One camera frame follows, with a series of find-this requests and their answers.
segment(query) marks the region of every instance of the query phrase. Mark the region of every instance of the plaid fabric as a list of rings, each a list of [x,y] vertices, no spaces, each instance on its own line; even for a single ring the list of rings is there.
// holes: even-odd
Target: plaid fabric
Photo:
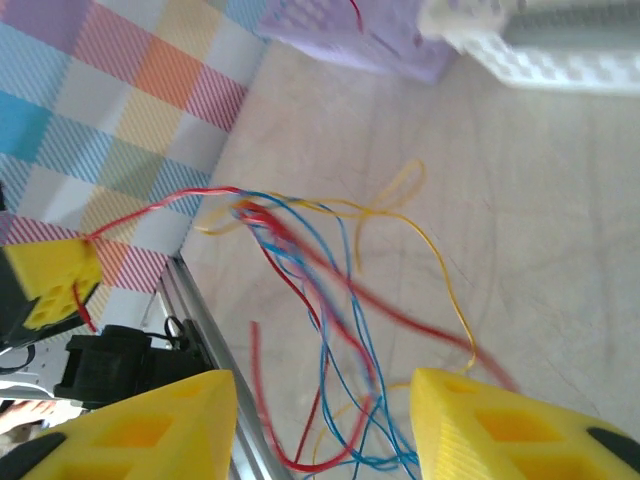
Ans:
[[[0,0],[1,244],[74,237],[208,185],[265,48],[252,33],[263,9]],[[139,324],[199,203],[181,200],[98,243],[98,324]]]

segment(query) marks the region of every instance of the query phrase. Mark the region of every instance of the purple container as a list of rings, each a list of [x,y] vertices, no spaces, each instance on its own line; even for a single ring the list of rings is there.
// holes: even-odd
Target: purple container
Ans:
[[[259,33],[289,43],[320,60],[429,84],[440,80],[455,50],[427,40],[416,25],[422,0],[269,0]]]

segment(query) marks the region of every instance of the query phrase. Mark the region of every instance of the yellow plastic bracket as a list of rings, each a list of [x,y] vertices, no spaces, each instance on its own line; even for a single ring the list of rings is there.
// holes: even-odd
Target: yellow plastic bracket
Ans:
[[[67,439],[24,480],[226,480],[236,409],[230,371],[187,378],[47,430]]]
[[[82,239],[23,243],[3,247],[28,300],[38,299],[23,326],[38,330],[76,312],[71,287],[78,286],[83,303],[102,280],[93,245]]]
[[[638,480],[596,441],[608,423],[460,375],[418,369],[411,423],[425,480]]]

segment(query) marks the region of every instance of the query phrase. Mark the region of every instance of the black plastic part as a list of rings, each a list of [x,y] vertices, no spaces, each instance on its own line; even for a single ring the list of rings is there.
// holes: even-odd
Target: black plastic part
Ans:
[[[117,325],[100,336],[74,335],[54,394],[96,409],[210,370],[196,340],[188,340],[186,351],[151,348],[144,332]]]
[[[2,480],[20,480],[66,439],[64,433],[49,433],[14,448],[0,458]]]
[[[604,448],[633,468],[640,477],[640,443],[604,428],[590,427],[587,428],[587,432]]]

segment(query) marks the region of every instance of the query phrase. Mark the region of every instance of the yellow wire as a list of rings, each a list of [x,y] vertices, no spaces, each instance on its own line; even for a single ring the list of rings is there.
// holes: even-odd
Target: yellow wire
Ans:
[[[420,172],[418,181],[412,186],[412,188],[409,189],[409,191],[405,195],[403,195],[391,206],[394,208],[398,208],[406,204],[409,201],[409,199],[413,198],[417,194],[417,192],[420,191],[420,189],[422,188],[422,186],[426,181],[426,169],[424,164],[420,160],[413,160],[409,164],[407,164],[400,171],[400,173],[391,181],[389,186],[385,188],[374,199],[374,201],[372,202],[372,205],[380,203],[385,199],[389,198],[395,192],[395,190],[397,190],[402,185],[404,180],[409,176],[409,173],[411,172],[411,170],[415,169],[416,167],[419,169],[419,172]],[[442,276],[444,278],[444,283],[447,287],[447,293],[449,294],[451,305],[453,306],[453,309],[456,312],[456,315],[458,316],[458,319],[460,320],[460,323],[462,324],[462,327],[464,328],[465,333],[467,334],[467,338],[469,339],[469,343],[471,345],[471,358],[467,362],[467,365],[460,370],[460,372],[465,373],[471,367],[473,367],[477,358],[476,340],[471,330],[471,327],[469,326],[469,323],[467,322],[467,319],[464,313],[462,312],[462,308],[458,303],[458,299],[456,297],[455,291],[453,289],[453,284],[451,282],[451,277],[449,276],[449,270],[447,269],[447,265],[444,262],[444,258],[442,257],[442,254],[440,253],[438,248],[435,246],[431,238],[429,238],[429,236],[413,220],[407,218],[406,216],[400,213],[392,212],[387,209],[375,210],[370,207],[365,207],[357,203],[351,202],[349,200],[342,200],[337,198],[296,199],[296,198],[287,197],[278,192],[268,192],[268,193],[269,195],[272,195],[276,198],[279,198],[285,201],[289,205],[298,205],[306,209],[312,210],[314,212],[322,213],[323,215],[332,215],[340,218],[357,219],[359,220],[358,226],[360,227],[360,229],[362,229],[364,222],[371,216],[396,218],[398,220],[405,222],[409,226],[411,226],[411,228],[413,228],[418,233],[418,235],[420,235],[422,240],[424,240],[424,242],[429,246],[434,256],[438,260],[438,264],[440,266],[440,270],[442,271]],[[240,202],[245,202],[245,201],[247,201],[246,198],[242,199]],[[207,215],[205,217],[205,221],[207,221],[207,223],[209,224],[215,223],[220,218],[222,218],[222,216],[224,216],[229,211],[230,208],[233,208],[234,205],[237,205],[240,202],[232,202],[231,204],[222,205],[221,207],[211,212],[211,214]],[[342,205],[342,206],[352,208],[354,210],[359,210],[360,213],[327,211],[317,206],[317,204],[319,203],[326,204],[326,205]],[[232,230],[240,227],[241,225],[242,223],[240,221],[235,221],[218,230],[207,230],[205,227],[201,227],[201,226],[196,226],[195,228],[206,235],[222,235],[224,233],[231,232]],[[358,230],[356,229],[356,235],[355,235],[355,240],[353,245],[354,258],[356,259],[356,262],[360,262],[360,258],[361,258],[360,243],[359,243],[358,235],[359,233],[358,233]]]
[[[405,182],[405,180],[409,177],[411,172],[415,169],[419,170],[419,176],[416,179],[416,182],[412,185],[412,187],[402,195],[395,203],[387,205],[383,210],[392,211],[402,208],[405,204],[409,202],[413,197],[415,197],[418,192],[422,189],[424,184],[427,181],[427,169],[418,159],[411,160],[407,163],[402,170],[396,175],[396,177],[391,181],[391,183],[384,189],[380,194],[373,199],[373,201],[369,204],[369,209],[373,210],[374,207],[379,206],[382,202],[384,202],[387,198],[391,197],[395,194],[397,190],[399,190],[400,186]],[[358,219],[358,223],[356,224],[356,230],[354,234],[354,260],[356,264],[356,269],[358,272],[362,273],[362,258],[360,256],[360,238],[362,236],[362,229],[364,228],[364,224],[367,221],[370,214],[362,213],[360,218]]]
[[[389,387],[387,387],[387,390],[391,392],[393,390],[400,390],[401,388],[409,388],[409,385],[410,385],[409,382],[394,383],[393,385],[390,385]],[[364,402],[367,399],[367,397],[368,395],[362,395],[361,397],[358,397],[356,401],[359,404],[362,404],[362,402]],[[353,408],[353,405],[354,405],[353,403],[347,403],[343,405],[335,414],[333,414],[334,420],[337,420],[342,415],[347,413],[351,408]],[[326,425],[322,427],[322,430],[320,430],[320,433],[318,434],[318,438],[316,438],[316,443],[313,444],[313,453],[311,454],[311,465],[316,464],[316,457],[318,456],[318,449],[320,448],[320,443],[322,442],[322,439],[325,437],[328,431],[329,431],[329,427],[327,427]]]

